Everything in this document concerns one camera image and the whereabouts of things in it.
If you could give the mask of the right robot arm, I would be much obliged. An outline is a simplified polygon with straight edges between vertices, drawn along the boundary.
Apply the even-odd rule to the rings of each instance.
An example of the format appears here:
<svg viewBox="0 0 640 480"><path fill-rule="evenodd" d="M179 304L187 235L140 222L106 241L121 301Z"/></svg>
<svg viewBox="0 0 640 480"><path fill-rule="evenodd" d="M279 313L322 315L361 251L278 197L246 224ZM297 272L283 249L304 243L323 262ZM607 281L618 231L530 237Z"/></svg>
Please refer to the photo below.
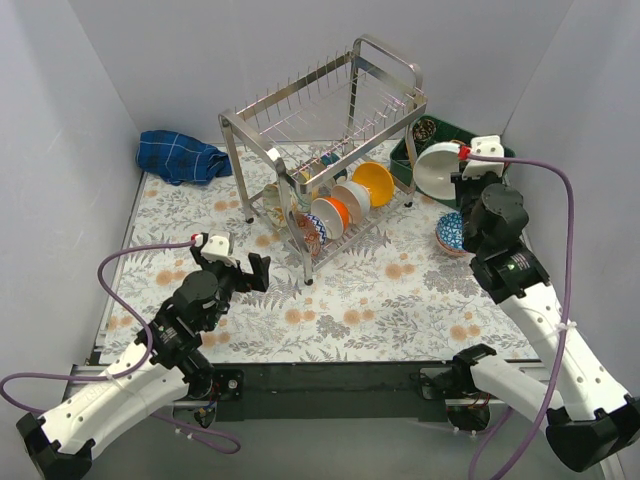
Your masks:
<svg viewBox="0 0 640 480"><path fill-rule="evenodd" d="M549 275L521 241L529 217L522 195L494 172L451 181L481 288L525 335L548 369L547 384L479 345L454 357L452 383L464 397L502 400L543 431L559 460L583 472L639 438L639 400L597 359L562 315Z"/></svg>

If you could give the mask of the plain white ribbed bowl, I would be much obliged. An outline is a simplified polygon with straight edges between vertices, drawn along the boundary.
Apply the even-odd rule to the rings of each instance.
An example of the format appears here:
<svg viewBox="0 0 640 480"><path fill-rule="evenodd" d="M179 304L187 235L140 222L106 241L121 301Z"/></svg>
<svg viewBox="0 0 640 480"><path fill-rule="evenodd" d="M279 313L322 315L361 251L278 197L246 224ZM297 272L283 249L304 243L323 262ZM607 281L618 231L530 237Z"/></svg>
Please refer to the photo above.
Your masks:
<svg viewBox="0 0 640 480"><path fill-rule="evenodd" d="M451 174L459 171L460 144L440 142L426 148L413 166L413 180L425 195L436 200L455 199Z"/></svg>

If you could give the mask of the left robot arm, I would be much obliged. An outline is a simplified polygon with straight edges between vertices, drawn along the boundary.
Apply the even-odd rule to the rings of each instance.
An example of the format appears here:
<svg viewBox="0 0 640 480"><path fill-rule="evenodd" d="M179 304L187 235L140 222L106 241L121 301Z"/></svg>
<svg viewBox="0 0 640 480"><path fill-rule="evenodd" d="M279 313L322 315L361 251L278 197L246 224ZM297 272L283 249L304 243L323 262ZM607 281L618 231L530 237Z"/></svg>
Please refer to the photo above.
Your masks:
<svg viewBox="0 0 640 480"><path fill-rule="evenodd" d="M234 294L267 291L271 260L251 253L245 272L220 238L188 246L197 270L122 354L63 403L17 422L42 478L81 479L110 443L160 408L211 396L217 382L199 351L202 335L227 314Z"/></svg>

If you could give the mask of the white bowl red diamond pattern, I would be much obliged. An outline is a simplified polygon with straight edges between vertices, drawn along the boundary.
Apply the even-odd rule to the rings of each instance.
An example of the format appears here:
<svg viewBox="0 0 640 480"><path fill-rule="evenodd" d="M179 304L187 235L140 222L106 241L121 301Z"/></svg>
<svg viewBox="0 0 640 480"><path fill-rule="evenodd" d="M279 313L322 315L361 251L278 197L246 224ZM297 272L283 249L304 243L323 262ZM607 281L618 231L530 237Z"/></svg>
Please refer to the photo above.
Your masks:
<svg viewBox="0 0 640 480"><path fill-rule="evenodd" d="M435 227L436 240L440 247L450 255L468 254L463 248L463 222L458 212L449 212L441 216Z"/></svg>

